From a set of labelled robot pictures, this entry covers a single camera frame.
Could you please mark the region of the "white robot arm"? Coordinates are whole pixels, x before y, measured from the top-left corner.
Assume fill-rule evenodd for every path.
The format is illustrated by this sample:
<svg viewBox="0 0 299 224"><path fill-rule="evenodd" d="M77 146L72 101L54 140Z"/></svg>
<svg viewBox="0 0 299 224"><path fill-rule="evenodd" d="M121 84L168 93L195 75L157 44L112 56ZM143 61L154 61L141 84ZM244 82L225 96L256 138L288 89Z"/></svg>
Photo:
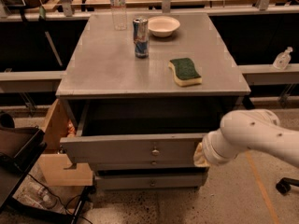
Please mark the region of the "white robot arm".
<svg viewBox="0 0 299 224"><path fill-rule="evenodd" d="M266 109L224 115L220 128L206 134L198 144L193 162L197 167L223 165L250 149L299 167L299 132L281 127L278 116Z"/></svg>

